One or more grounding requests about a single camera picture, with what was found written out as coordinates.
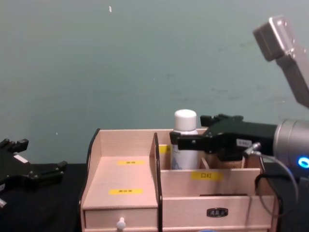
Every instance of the black table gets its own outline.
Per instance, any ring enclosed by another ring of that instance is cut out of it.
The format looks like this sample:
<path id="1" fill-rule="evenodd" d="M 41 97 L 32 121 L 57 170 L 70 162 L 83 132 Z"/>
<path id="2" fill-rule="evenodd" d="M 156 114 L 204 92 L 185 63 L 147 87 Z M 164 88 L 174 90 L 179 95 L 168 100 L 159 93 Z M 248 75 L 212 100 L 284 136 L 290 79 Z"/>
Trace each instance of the black table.
<path id="1" fill-rule="evenodd" d="M 274 163 L 266 163 L 265 167 L 270 173 L 281 172 Z M 2 194 L 8 205 L 0 210 L 0 232 L 80 232 L 78 200 L 85 172 L 85 164 L 69 164 L 61 184 L 32 193 L 15 189 Z M 276 180 L 274 185 L 284 200 L 284 208 L 293 206 L 291 184 Z M 304 187 L 299 190 L 297 208 L 283 218 L 280 232 L 309 232 L 309 191 Z"/>

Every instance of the drawer knob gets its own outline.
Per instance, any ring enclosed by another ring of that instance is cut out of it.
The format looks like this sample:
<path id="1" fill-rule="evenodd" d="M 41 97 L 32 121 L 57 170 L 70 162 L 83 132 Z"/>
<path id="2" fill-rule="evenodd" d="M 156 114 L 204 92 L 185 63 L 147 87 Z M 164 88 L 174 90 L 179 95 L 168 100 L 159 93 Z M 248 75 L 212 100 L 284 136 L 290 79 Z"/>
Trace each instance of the drawer knob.
<path id="1" fill-rule="evenodd" d="M 125 219 L 121 217 L 119 222 L 117 222 L 117 229 L 123 230 L 126 227 Z"/>

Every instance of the teal wall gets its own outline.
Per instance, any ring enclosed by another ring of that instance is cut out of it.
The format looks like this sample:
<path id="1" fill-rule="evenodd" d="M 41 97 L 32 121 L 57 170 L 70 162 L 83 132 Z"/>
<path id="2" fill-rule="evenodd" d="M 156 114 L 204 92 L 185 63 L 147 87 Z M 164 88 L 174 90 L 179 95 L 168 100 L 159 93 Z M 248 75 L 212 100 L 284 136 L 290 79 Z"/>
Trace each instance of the teal wall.
<path id="1" fill-rule="evenodd" d="M 309 118 L 252 30 L 284 14 L 309 47 L 306 0 L 1 0 L 0 138 L 34 163 L 85 162 L 96 128 L 171 128 L 180 108 Z"/>

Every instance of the wooden desk organizer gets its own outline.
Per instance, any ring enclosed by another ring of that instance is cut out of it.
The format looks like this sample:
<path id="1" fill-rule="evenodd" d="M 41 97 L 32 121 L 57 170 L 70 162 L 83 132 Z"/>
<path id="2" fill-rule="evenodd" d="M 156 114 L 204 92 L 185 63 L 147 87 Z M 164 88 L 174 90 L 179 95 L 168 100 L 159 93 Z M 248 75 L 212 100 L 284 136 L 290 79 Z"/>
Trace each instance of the wooden desk organizer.
<path id="1" fill-rule="evenodd" d="M 260 159 L 220 162 L 200 152 L 199 170 L 169 170 L 170 131 L 96 131 L 80 200 L 83 232 L 117 232 L 121 217 L 124 232 L 276 231 L 277 219 L 254 193 Z M 205 161 L 210 169 L 204 169 Z M 277 214 L 278 199 L 264 179 L 260 194 Z M 209 217 L 208 209 L 214 208 L 228 209 L 228 215 Z"/>

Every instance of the yellow label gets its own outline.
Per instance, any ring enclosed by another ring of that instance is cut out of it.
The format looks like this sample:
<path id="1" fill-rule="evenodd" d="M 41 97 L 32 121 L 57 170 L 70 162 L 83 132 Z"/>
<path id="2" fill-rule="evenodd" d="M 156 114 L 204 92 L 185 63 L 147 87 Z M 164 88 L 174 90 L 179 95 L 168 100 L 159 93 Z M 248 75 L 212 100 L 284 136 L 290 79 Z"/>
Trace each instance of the yellow label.
<path id="1" fill-rule="evenodd" d="M 170 152 L 170 146 L 169 145 L 159 145 L 159 153 L 169 153 Z"/>
<path id="2" fill-rule="evenodd" d="M 143 165 L 145 161 L 143 160 L 122 160 L 118 161 L 118 165 Z"/>
<path id="3" fill-rule="evenodd" d="M 136 189 L 111 189 L 108 194 L 110 195 L 129 195 L 129 194 L 142 194 L 143 190 L 141 188 Z"/>
<path id="4" fill-rule="evenodd" d="M 214 180 L 220 181 L 223 178 L 223 173 L 219 172 L 191 172 L 193 180 Z"/>

